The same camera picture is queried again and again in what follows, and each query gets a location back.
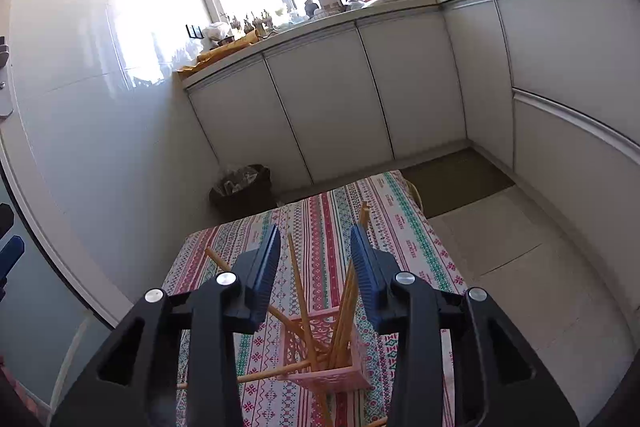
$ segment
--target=chopstick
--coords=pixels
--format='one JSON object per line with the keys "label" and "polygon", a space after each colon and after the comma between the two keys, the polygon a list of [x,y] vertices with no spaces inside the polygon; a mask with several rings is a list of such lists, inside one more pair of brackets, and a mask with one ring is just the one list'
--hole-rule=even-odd
{"label": "chopstick", "polygon": [[[327,355],[322,354],[318,357],[318,362],[322,362],[325,360]],[[265,369],[264,371],[258,371],[257,373],[248,373],[247,375],[242,375],[238,377],[238,383],[247,383],[255,380],[264,380],[265,378],[277,377],[279,375],[288,375],[289,373],[294,373],[295,371],[299,371],[300,369],[304,369],[305,367],[309,367],[311,365],[311,360],[305,359],[300,362],[289,363],[287,365],[283,365],[281,367],[273,367],[272,369]],[[179,383],[176,389],[187,389],[187,382]]]}
{"label": "chopstick", "polygon": [[[224,259],[222,259],[222,257],[220,257],[216,252],[214,252],[210,248],[205,248],[204,252],[214,263],[216,263],[220,267],[220,269],[224,270],[225,272],[231,271],[231,267],[229,266],[229,263],[227,263]],[[270,314],[276,317],[277,320],[279,320],[281,323],[283,323],[287,328],[287,330],[294,333],[300,339],[302,340],[305,339],[305,333],[304,331],[302,331],[302,328],[300,328],[299,325],[297,325],[289,317],[287,317],[287,315],[285,315],[279,309],[277,309],[272,305],[269,305],[268,309]],[[322,342],[316,339],[314,339],[314,345],[316,346],[316,349],[318,351],[322,351],[324,353],[327,353],[329,351],[328,346],[325,346]]]}
{"label": "chopstick", "polygon": [[[364,229],[369,225],[369,205],[367,205],[366,201],[363,201],[360,206],[358,222],[364,227]],[[347,361],[349,356],[348,344],[351,338],[353,316],[355,314],[357,303],[358,279],[353,267],[353,261],[349,261],[344,291],[342,293],[342,298],[340,299],[340,311],[338,312],[334,334],[331,337],[331,343],[329,345],[329,369],[335,369],[337,366],[342,366]]]}
{"label": "chopstick", "polygon": [[367,423],[364,427],[382,427],[383,425],[386,425],[386,416],[375,422]]}
{"label": "chopstick", "polygon": [[[298,260],[296,258],[296,247],[293,244],[293,236],[289,232],[287,234],[289,239],[289,252],[291,254],[291,266],[293,267],[293,277],[296,282],[296,293],[298,294],[298,305],[300,306],[300,317],[302,318],[302,329],[305,332],[305,344],[306,352],[309,360],[311,361],[311,371],[318,370],[318,359],[316,358],[316,350],[314,349],[313,334],[311,331],[311,323],[309,322],[309,315],[306,310],[306,299],[304,288],[302,287],[302,279],[300,277],[300,269],[298,268]],[[322,411],[322,417],[327,427],[331,427],[332,419],[329,414],[329,406],[326,402],[326,395],[323,393],[315,393],[318,402],[320,403],[320,409]]]}

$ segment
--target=patterned tablecloth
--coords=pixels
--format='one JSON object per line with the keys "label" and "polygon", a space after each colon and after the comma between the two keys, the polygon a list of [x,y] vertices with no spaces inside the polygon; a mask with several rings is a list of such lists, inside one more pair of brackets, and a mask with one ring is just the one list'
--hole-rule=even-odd
{"label": "patterned tablecloth", "polygon": [[[205,247],[222,254],[233,266],[238,254],[257,248],[269,226],[275,224],[282,234],[282,253],[271,304],[288,315],[300,313],[286,241],[286,233],[291,232],[299,263],[302,258],[300,270],[308,306],[315,310],[337,306],[350,259],[350,231],[363,201],[370,206],[368,233],[373,248],[393,253],[401,269],[419,275],[438,289],[456,293],[466,289],[449,254],[409,196],[399,171],[377,174],[257,216],[193,233],[162,287],[170,294],[196,289],[217,272],[215,264],[204,254]],[[367,345],[367,370],[374,388],[330,396],[335,426],[358,427],[384,416],[391,399],[396,336],[378,336],[367,322],[361,302],[356,311],[356,325]],[[279,336],[280,323],[270,314],[253,336],[236,335],[238,375],[279,365]],[[453,370],[446,331],[442,332],[442,340],[446,384],[443,425],[452,427]],[[180,381],[187,380],[187,361],[188,334],[185,334]],[[242,384],[239,392],[246,427],[321,425],[318,404],[312,394],[293,383],[272,378]],[[178,391],[178,425],[184,424],[187,393]]]}

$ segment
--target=white cabinet door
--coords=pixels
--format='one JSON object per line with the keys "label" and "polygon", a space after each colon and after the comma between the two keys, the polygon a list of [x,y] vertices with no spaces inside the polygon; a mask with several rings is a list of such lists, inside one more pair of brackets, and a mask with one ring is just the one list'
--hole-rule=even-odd
{"label": "white cabinet door", "polygon": [[640,0],[498,0],[513,85],[640,143]]}
{"label": "white cabinet door", "polygon": [[380,100],[353,25],[266,54],[314,182],[392,160]]}
{"label": "white cabinet door", "polygon": [[513,168],[513,102],[507,49],[494,0],[445,10],[456,57],[466,134]]}
{"label": "white cabinet door", "polygon": [[358,23],[396,158],[465,138],[460,86],[438,9]]}
{"label": "white cabinet door", "polygon": [[276,192],[311,183],[262,57],[205,80],[189,97],[221,166],[263,164]]}
{"label": "white cabinet door", "polygon": [[630,317],[640,305],[640,149],[552,103],[517,94],[514,107],[516,174],[589,241]]}

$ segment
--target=pink plastic holder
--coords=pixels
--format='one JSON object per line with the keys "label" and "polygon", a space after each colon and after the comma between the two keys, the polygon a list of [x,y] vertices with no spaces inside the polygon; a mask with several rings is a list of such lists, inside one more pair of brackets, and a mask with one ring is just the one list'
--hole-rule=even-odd
{"label": "pink plastic holder", "polygon": [[[340,311],[339,307],[309,312],[309,322],[315,339],[325,343],[331,343],[335,320]],[[300,317],[291,317],[291,320],[302,327]],[[306,359],[305,343],[295,334],[282,325],[280,328],[280,365],[301,362]],[[366,356],[367,349],[362,343],[360,334],[355,325],[351,330],[351,342],[349,347],[351,365],[339,369],[326,369],[324,371],[311,371],[310,367],[301,369],[296,373],[278,375],[278,380],[289,380],[300,387],[310,391],[323,393],[344,393],[356,389],[370,389],[372,386],[367,378]]]}

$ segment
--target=white tile wall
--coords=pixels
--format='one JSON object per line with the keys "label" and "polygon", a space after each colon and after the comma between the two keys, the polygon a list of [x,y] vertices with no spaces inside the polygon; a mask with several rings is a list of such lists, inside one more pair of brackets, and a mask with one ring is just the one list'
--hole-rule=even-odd
{"label": "white tile wall", "polygon": [[215,156],[171,72],[201,50],[202,0],[12,0],[20,116],[60,209],[133,301],[213,223]]}

